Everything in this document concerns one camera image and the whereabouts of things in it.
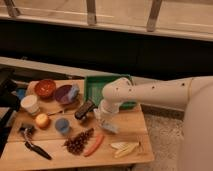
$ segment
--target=carrot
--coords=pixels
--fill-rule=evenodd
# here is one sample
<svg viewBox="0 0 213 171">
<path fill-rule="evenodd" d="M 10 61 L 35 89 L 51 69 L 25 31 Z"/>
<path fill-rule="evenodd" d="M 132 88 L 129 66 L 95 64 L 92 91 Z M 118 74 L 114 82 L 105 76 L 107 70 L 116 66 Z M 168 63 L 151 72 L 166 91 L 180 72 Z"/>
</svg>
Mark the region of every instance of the carrot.
<svg viewBox="0 0 213 171">
<path fill-rule="evenodd" d="M 88 157 L 92 153 L 94 153 L 103 142 L 103 139 L 104 139 L 104 135 L 101 133 L 98 134 L 96 137 L 95 143 L 87 151 L 84 152 L 84 157 Z"/>
</svg>

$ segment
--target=cup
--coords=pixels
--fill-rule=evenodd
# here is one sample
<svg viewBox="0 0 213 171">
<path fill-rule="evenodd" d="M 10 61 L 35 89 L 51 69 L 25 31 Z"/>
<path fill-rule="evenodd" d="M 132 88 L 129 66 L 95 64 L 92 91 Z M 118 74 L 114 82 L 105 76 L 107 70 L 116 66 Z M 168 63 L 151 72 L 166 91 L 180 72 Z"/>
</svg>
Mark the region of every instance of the cup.
<svg viewBox="0 0 213 171">
<path fill-rule="evenodd" d="M 25 96 L 21 100 L 21 107 L 24 108 L 32 116 L 35 116 L 40 111 L 38 106 L 38 98 L 35 95 Z"/>
<path fill-rule="evenodd" d="M 70 131 L 70 123 L 66 118 L 60 118 L 55 122 L 55 129 L 62 135 L 66 135 Z"/>
</svg>

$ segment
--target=red bowl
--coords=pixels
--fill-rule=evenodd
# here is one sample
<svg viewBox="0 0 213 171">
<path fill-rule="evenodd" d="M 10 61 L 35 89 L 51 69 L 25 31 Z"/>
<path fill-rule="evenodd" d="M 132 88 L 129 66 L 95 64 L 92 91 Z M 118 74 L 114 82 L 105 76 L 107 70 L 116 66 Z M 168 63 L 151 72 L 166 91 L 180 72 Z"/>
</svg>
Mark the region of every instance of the red bowl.
<svg viewBox="0 0 213 171">
<path fill-rule="evenodd" d="M 41 98 L 51 97 L 55 90 L 56 90 L 56 83 L 52 79 L 41 80 L 34 87 L 35 93 Z"/>
</svg>

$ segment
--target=green basket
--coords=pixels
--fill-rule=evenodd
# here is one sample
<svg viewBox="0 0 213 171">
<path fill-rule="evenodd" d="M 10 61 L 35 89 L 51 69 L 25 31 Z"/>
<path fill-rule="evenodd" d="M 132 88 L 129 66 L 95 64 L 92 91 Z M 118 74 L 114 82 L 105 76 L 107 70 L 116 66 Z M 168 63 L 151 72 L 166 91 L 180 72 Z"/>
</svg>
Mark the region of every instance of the green basket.
<svg viewBox="0 0 213 171">
<path fill-rule="evenodd" d="M 115 81 L 121 77 L 126 77 L 132 82 L 130 75 L 87 76 L 84 80 L 84 101 L 90 99 L 95 103 L 96 106 L 98 106 L 101 100 L 103 99 L 103 87 L 106 84 Z M 121 105 L 120 108 L 132 109 L 135 105 L 135 102 L 125 102 Z"/>
</svg>

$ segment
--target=white cup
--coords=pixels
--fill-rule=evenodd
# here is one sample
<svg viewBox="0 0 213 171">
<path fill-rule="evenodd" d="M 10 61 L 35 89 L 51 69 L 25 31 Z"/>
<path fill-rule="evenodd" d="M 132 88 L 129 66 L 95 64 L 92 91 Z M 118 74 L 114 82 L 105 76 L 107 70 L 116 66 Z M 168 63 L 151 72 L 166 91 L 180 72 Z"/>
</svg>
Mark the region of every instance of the white cup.
<svg viewBox="0 0 213 171">
<path fill-rule="evenodd" d="M 21 100 L 21 107 L 24 108 L 29 114 L 35 116 L 39 109 L 38 98 L 35 95 L 25 96 Z"/>
</svg>

